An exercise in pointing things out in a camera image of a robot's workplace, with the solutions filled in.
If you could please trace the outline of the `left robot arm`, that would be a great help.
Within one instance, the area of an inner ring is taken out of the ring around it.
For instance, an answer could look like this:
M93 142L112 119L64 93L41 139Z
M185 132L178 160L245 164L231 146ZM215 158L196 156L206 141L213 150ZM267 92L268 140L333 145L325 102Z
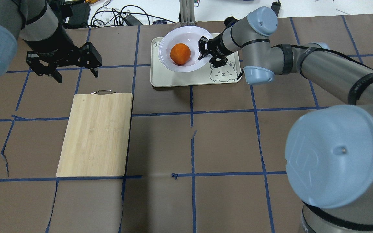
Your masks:
M0 76L17 53L18 39L30 47L26 64L38 76L62 83L57 68L75 65L99 77L99 52L90 42L76 46L45 0L0 0Z

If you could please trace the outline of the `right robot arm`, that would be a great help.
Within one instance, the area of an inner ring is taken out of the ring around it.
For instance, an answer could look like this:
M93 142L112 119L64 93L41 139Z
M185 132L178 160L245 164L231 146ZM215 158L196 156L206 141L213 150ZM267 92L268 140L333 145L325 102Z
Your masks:
M271 37L316 41L373 68L373 14L280 19ZM299 74L195 87L192 97L196 231L297 232L302 202L285 174L286 136L302 115L342 102Z

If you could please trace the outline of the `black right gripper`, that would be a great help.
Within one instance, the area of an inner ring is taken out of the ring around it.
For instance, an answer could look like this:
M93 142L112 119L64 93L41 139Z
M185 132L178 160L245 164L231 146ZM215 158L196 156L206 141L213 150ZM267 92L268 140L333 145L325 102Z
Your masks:
M219 68L227 64L229 55L229 50L224 45L222 41L222 36L216 36L213 39L208 39L202 36L198 42L198 50L200 56L198 60L200 61L204 57L211 56L209 63L212 68Z

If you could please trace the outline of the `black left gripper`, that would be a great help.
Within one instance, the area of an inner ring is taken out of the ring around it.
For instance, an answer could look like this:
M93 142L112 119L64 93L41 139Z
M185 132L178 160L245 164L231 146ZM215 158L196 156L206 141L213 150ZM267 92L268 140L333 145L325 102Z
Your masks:
M62 75L57 71L58 67L75 65L89 69L95 78L99 78L99 68L102 66L102 56L91 42L84 43L81 47L74 47L65 54L59 54L58 58L43 57L36 52L28 51L26 64L38 76L52 76L58 83L62 83Z

